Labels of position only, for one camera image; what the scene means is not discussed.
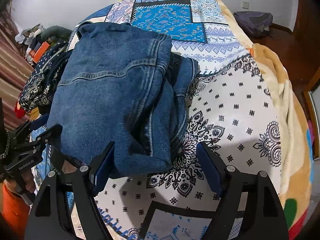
backpack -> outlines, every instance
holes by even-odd
[[[235,12],[233,15],[240,28],[249,37],[262,38],[269,35],[269,26],[273,20],[271,13],[244,11]]]

person's hand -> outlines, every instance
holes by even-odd
[[[33,193],[36,190],[36,184],[33,180],[33,174],[31,172],[31,170],[27,170],[24,173],[22,173],[21,177],[23,178],[23,180],[26,183],[26,189],[28,191],[30,191],[31,193]],[[17,194],[17,191],[16,191],[17,183],[15,182],[15,180],[5,179],[4,184],[6,185],[7,189],[10,192]]]

curtain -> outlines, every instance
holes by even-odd
[[[2,11],[0,13],[0,97],[3,104],[4,125],[9,131],[29,119],[29,114],[18,119],[14,108],[19,94],[33,71],[23,58],[25,48],[14,40],[17,34],[10,11],[7,9]]]

patterned bedspread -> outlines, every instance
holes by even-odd
[[[173,169],[109,179],[96,197],[114,238],[138,239],[140,231],[146,231],[146,239],[152,240],[202,237],[219,197],[210,190],[196,158],[200,141],[206,141],[225,163],[242,172],[266,171],[276,191],[281,191],[277,110],[247,49],[252,49],[252,43],[246,48],[241,45],[220,5],[220,0],[122,0],[81,22],[128,22],[147,31],[166,33],[172,37],[173,53],[194,58],[200,66],[188,94],[188,128]],[[79,41],[79,25],[68,49]],[[243,194],[239,210],[244,210],[245,201]],[[73,221],[77,234],[84,238],[79,221]],[[237,236],[241,222],[241,218],[235,220],[229,239]]]

folded jeans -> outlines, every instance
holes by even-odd
[[[169,170],[186,131],[197,62],[172,54],[170,36],[128,24],[78,32],[47,124],[63,127],[56,147],[90,163],[115,141],[112,178]]]

